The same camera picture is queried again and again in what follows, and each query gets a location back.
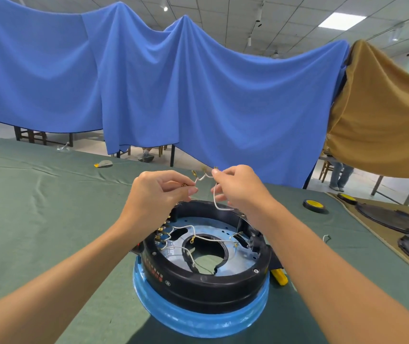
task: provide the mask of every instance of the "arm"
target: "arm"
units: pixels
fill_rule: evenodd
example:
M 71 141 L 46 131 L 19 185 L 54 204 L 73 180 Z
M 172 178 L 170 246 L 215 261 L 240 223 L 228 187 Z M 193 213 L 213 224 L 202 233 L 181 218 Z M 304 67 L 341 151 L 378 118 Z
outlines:
M 224 193 L 216 199 L 230 200 L 265 234 L 330 343 L 409 343 L 409 311 L 275 201 L 251 168 L 213 175 Z
M 54 343 L 131 248 L 160 227 L 177 202 L 190 200 L 194 185 L 174 171 L 142 173 L 108 231 L 0 300 L 0 344 Z

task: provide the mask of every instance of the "jeans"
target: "jeans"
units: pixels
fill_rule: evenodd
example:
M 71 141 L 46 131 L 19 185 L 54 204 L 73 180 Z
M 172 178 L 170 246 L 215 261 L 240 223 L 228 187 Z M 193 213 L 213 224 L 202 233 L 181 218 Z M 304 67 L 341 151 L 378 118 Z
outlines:
M 338 188 L 344 188 L 346 183 L 349 180 L 349 177 L 354 171 L 353 167 L 350 167 L 349 165 L 339 163 L 339 162 L 333 162 L 333 171 L 332 171 L 332 177 L 330 178 L 330 185 L 332 187 L 338 187 Z

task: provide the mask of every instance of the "yellow handle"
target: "yellow handle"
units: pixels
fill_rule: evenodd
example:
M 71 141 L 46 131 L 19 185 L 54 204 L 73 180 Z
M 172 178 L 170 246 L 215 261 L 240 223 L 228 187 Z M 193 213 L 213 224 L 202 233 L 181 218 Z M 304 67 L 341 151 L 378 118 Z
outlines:
M 281 285 L 287 285 L 287 283 L 289 282 L 288 277 L 286 276 L 286 274 L 284 274 L 284 272 L 282 271 L 282 269 L 273 269 L 271 271 L 271 274 L 275 277 L 276 281 Z

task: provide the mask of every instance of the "tiled floor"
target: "tiled floor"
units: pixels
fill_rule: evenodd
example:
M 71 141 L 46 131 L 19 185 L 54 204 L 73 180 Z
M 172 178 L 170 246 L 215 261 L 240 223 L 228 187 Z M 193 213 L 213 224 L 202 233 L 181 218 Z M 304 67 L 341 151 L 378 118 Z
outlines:
M 104 143 L 104 135 L 102 131 L 85 132 L 74 135 L 73 150 L 107 156 L 107 150 Z M 13 127 L 0 123 L 0 137 L 15 139 Z M 53 141 L 65 143 L 68 141 L 69 136 L 67 134 L 48 134 L 48 138 Z M 137 158 L 141 153 L 142 149 L 138 147 L 132 147 L 131 156 L 125 154 L 122 155 L 121 158 L 137 161 Z M 169 165 L 171 157 L 171 146 L 169 146 L 167 150 L 163 151 L 163 155 L 161 157 L 158 156 L 158 149 L 153 149 L 151 153 L 155 155 L 155 159 L 153 160 L 155 164 Z M 323 183 L 318 180 L 322 165 L 323 161 L 317 162 L 308 189 L 319 192 L 335 193 L 335 191 L 329 188 L 331 172 L 328 172 L 327 178 Z M 204 164 L 176 148 L 174 166 L 183 169 L 201 170 Z M 351 175 L 351 178 L 349 179 L 349 182 L 345 187 L 345 193 L 357 198 L 391 202 L 389 199 L 379 194 L 375 194 L 375 196 L 373 197 L 370 196 L 370 193 L 372 192 L 377 179 L 378 175 L 356 169 Z M 409 193 L 409 179 L 385 177 L 379 187 L 379 191 L 387 196 L 390 196 L 394 200 L 403 203 Z

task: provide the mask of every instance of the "green tablecloth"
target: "green tablecloth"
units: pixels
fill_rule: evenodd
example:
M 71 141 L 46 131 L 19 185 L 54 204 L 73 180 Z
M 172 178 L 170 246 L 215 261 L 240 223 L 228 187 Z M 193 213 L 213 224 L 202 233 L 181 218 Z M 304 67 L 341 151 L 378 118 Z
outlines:
M 153 164 L 0 139 L 0 298 L 75 253 L 118 217 L 133 179 Z M 176 169 L 191 175 L 190 171 Z M 196 199 L 212 199 L 202 181 Z M 409 266 L 324 193 L 268 186 L 274 197 L 349 263 L 409 309 Z M 328 215 L 302 207 L 322 202 Z M 195 339 L 151 318 L 132 285 L 135 256 L 127 257 L 88 301 L 59 343 L 326 343 L 298 293 L 270 286 L 268 304 L 249 329 L 223 339 Z

